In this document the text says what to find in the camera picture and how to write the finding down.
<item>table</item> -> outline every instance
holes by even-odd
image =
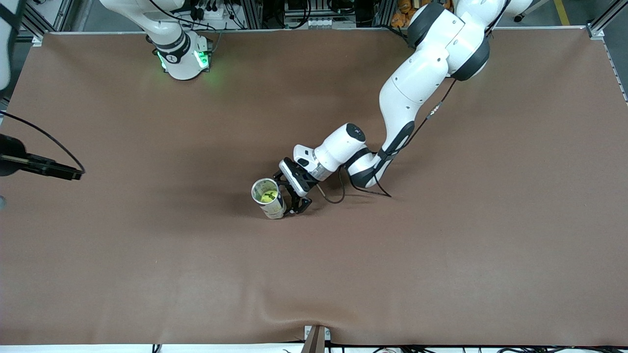
[[[628,108],[585,30],[497,30],[381,182],[268,220],[250,187],[377,96],[387,31],[227,33],[176,82],[141,35],[46,35],[9,112],[87,167],[0,180],[0,343],[628,345]],[[449,86],[421,109],[426,114]],[[13,121],[2,133],[70,160]],[[322,187],[337,198],[333,176]]]

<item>tennis ball can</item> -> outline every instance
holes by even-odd
[[[251,196],[270,219],[280,219],[286,212],[286,203],[281,197],[277,182],[263,178],[255,182],[251,188]]]

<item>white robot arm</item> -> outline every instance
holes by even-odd
[[[414,131],[414,120],[423,103],[443,80],[467,80],[480,72],[489,57],[485,31],[503,14],[523,12],[531,0],[459,0],[455,14],[437,3],[421,7],[408,28],[409,46],[415,52],[388,78],[379,93],[386,125],[386,140],[377,153],[366,146],[364,133],[353,124],[334,131],[315,149],[297,145],[294,161],[279,163],[277,181],[283,181],[293,203],[305,198],[318,182],[342,165],[353,185],[369,188],[378,183],[390,162]],[[293,205],[293,212],[304,207]]]
[[[157,48],[163,68],[177,80],[189,80],[208,69],[211,52],[208,41],[192,31],[184,31],[176,21],[165,18],[164,11],[183,6],[185,0],[100,0],[113,12],[135,22]]]

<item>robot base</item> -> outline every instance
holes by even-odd
[[[201,72],[209,72],[212,61],[214,43],[206,37],[187,31],[190,37],[190,48],[183,54],[178,63],[171,63],[161,58],[161,66],[177,80],[191,80]]]

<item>wire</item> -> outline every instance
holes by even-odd
[[[493,30],[497,26],[497,22],[499,22],[504,12],[506,12],[506,8],[508,7],[508,5],[510,5],[510,2],[511,0],[506,0],[506,3],[504,7],[502,8],[502,11],[500,11],[499,15],[497,15],[497,17],[493,20],[493,22],[489,24],[489,29],[486,31],[486,33],[484,33],[484,37],[488,37],[493,32]]]
[[[385,29],[387,29],[387,30],[389,30],[389,31],[393,32],[394,34],[396,34],[396,35],[400,36],[400,37],[401,37],[401,39],[403,39],[403,41],[405,41],[405,42],[406,42],[406,44],[408,44],[408,36],[407,36],[407,35],[405,35],[405,34],[403,34],[403,32],[401,31],[401,28],[400,28],[400,27],[397,27],[397,30],[398,30],[398,31],[397,31],[397,30],[395,30],[395,29],[394,29],[394,27],[390,27],[390,26],[388,26],[387,24],[379,24],[379,25],[377,25],[377,26],[376,26],[376,28],[377,28],[377,27],[385,28]]]
[[[345,199],[345,194],[346,194],[345,183],[342,181],[342,174],[340,173],[340,170],[338,171],[338,179],[340,179],[340,185],[342,186],[342,197],[338,201],[332,201],[329,198],[327,198],[327,195],[325,195],[325,192],[323,191],[323,189],[320,188],[320,185],[316,184],[316,186],[318,188],[318,191],[320,191],[321,195],[323,195],[323,198],[325,199],[325,201],[329,202],[330,204],[334,204],[334,205],[337,205],[340,202],[342,202]]]
[[[422,345],[411,345],[410,351],[411,352],[419,352],[419,353],[434,353],[432,350],[427,349],[427,347],[429,346],[422,346]]]
[[[445,95],[443,96],[443,98],[441,98],[440,102],[430,111],[430,113],[425,117],[425,119],[423,119],[423,121],[421,122],[421,124],[419,125],[418,128],[416,128],[416,130],[414,130],[414,133],[412,134],[412,136],[410,136],[410,138],[398,149],[395,149],[392,152],[388,152],[386,153],[386,156],[392,156],[392,155],[396,155],[397,153],[399,153],[402,149],[408,147],[408,145],[410,144],[410,142],[412,142],[412,140],[414,139],[414,137],[416,136],[416,134],[419,132],[419,130],[423,127],[423,125],[425,125],[425,123],[427,122],[427,120],[430,119],[430,117],[434,114],[436,114],[436,111],[438,110],[438,108],[443,104],[443,102],[445,101],[445,99],[447,99],[447,96],[449,95],[449,92],[452,91],[453,85],[456,84],[456,82],[458,82],[458,80],[453,80],[452,84],[449,86],[449,88],[447,89],[447,92],[445,92]],[[351,176],[349,176],[349,180],[351,181],[351,186],[353,186],[354,189],[361,191],[361,192],[365,192],[365,193],[371,193],[374,195],[380,195],[380,196],[386,196],[386,197],[393,197],[391,194],[389,194],[384,187],[382,187],[382,185],[379,183],[379,180],[377,179],[377,173],[375,172],[373,174],[373,177],[375,178],[375,183],[376,185],[379,187],[379,189],[382,191],[380,192],[375,192],[375,191],[370,191],[370,190],[364,190],[363,188],[358,188],[355,186],[355,184],[353,183],[353,180],[351,179]],[[424,353],[434,353],[430,350],[427,350],[423,347],[421,347],[422,352]]]
[[[365,21],[351,21],[351,23],[355,23],[355,24],[358,24],[358,23],[367,23],[367,22],[371,22],[371,21],[373,21],[373,19],[375,19],[375,17],[371,17],[370,19],[367,19],[367,20],[365,20]]]
[[[187,23],[191,23],[191,24],[196,24],[195,22],[189,21],[189,20],[187,20],[185,18],[177,18],[173,14],[164,11],[161,7],[159,7],[157,4],[155,4],[155,2],[153,0],[148,0],[148,1],[150,1],[151,4],[153,4],[153,6],[156,7],[163,14],[165,14],[166,16],[168,16],[170,18],[174,18],[175,20],[177,20],[177,22],[183,21],[183,22],[187,22]],[[209,24],[199,23],[199,25],[200,26],[205,26],[205,27],[207,27],[207,29],[211,28],[212,31],[217,31],[214,27],[210,26]]]
[[[81,164],[81,162],[79,162],[79,160],[78,160],[76,157],[74,157],[74,155],[72,154],[72,152],[70,152],[70,150],[68,150],[68,149],[67,149],[64,145],[62,145],[62,144],[61,144],[61,142],[59,142],[56,138],[52,137],[52,135],[51,135],[51,134],[49,134],[49,133],[47,133],[46,131],[44,131],[44,129],[42,129],[42,128],[40,128],[39,126],[37,126],[37,125],[33,124],[32,122],[28,122],[28,121],[26,121],[26,120],[24,120],[24,119],[22,119],[22,118],[20,118],[20,117],[17,117],[17,116],[15,116],[15,115],[13,115],[13,114],[9,114],[9,113],[7,113],[7,112],[3,112],[3,111],[0,111],[0,114],[2,114],[2,115],[4,115],[4,116],[7,116],[7,117],[10,117],[11,119],[15,119],[15,120],[17,120],[17,121],[19,121],[19,122],[21,122],[21,123],[23,123],[23,124],[26,124],[26,125],[30,126],[31,128],[33,128],[33,129],[35,129],[35,130],[37,130],[37,131],[41,132],[42,134],[44,134],[47,138],[51,139],[54,143],[56,143],[56,144],[57,144],[57,146],[61,147],[61,149],[62,149],[64,152],[66,152],[66,153],[67,153],[67,155],[69,155],[71,159],[73,159],[73,160],[74,160],[74,162],[75,162],[75,163],[78,165],[78,167],[80,168],[81,172],[82,172],[83,174],[85,174],[85,167],[83,166],[83,164]]]
[[[280,0],[276,0],[275,1],[275,9],[274,9],[274,17],[275,20],[277,21],[277,23],[279,23],[279,25],[284,28],[284,29],[288,29],[288,30],[295,30],[297,28],[301,28],[304,24],[306,24],[308,22],[308,20],[310,19],[310,15],[312,13],[312,4],[310,2],[310,0],[303,0],[304,2],[304,6],[303,6],[303,18],[299,21],[299,24],[296,25],[295,27],[290,27],[290,26],[286,26],[286,24],[279,18],[279,15],[281,13],[285,13],[285,10],[281,9],[279,7],[279,4],[281,3]]]
[[[355,12],[355,5],[351,5],[350,9],[336,9],[332,6],[332,0],[327,0],[327,8],[337,14],[352,14]]]
[[[220,39],[222,38],[222,32],[224,32],[227,29],[227,23],[225,22],[225,28],[220,31],[220,34],[218,35],[218,40],[216,40],[216,45],[214,46],[214,49],[212,49],[212,54],[216,52],[216,50],[218,50],[218,44],[220,43]]]
[[[227,9],[227,12],[229,13],[229,16],[233,16],[234,17],[235,24],[241,30],[245,30],[246,27],[244,27],[244,25],[240,22],[240,19],[237,17],[236,10],[234,9],[234,5],[231,3],[231,0],[226,0],[224,4],[225,4],[225,9]]]
[[[438,108],[440,108],[440,106],[443,105],[445,99],[447,99],[447,96],[449,95],[449,92],[452,91],[453,85],[456,84],[456,82],[458,82],[458,80],[454,79],[452,84],[449,86],[449,88],[447,89],[447,92],[445,93],[445,95],[443,96],[443,98],[440,99],[440,102],[434,107],[432,108],[432,110],[430,111],[430,113],[425,117],[425,119],[423,119],[423,121],[421,122],[421,124],[419,125],[418,128],[416,128],[416,130],[414,130],[414,133],[412,134],[412,136],[410,136],[410,138],[406,141],[406,143],[403,144],[402,147],[399,147],[398,149],[395,149],[394,151],[387,153],[386,155],[391,156],[394,155],[396,153],[399,153],[402,149],[404,149],[405,147],[408,147],[408,145],[410,144],[410,142],[412,142],[412,139],[414,139],[414,137],[416,136],[416,133],[419,132],[419,130],[423,127],[423,125],[427,122],[427,120],[429,120],[432,115],[436,114],[436,111],[438,110]]]
[[[373,177],[375,178],[375,183],[377,184],[377,186],[379,187],[380,190],[382,190],[382,192],[377,192],[377,191],[370,191],[370,190],[365,190],[363,188],[359,188],[357,186],[355,186],[355,184],[353,183],[353,180],[351,179],[351,176],[349,175],[349,181],[351,182],[351,186],[361,192],[365,192],[365,193],[371,193],[373,195],[379,195],[379,196],[386,196],[386,197],[393,197],[391,194],[387,193],[386,190],[384,190],[384,188],[382,187],[382,185],[379,183],[379,180],[377,179],[377,175],[373,174]]]

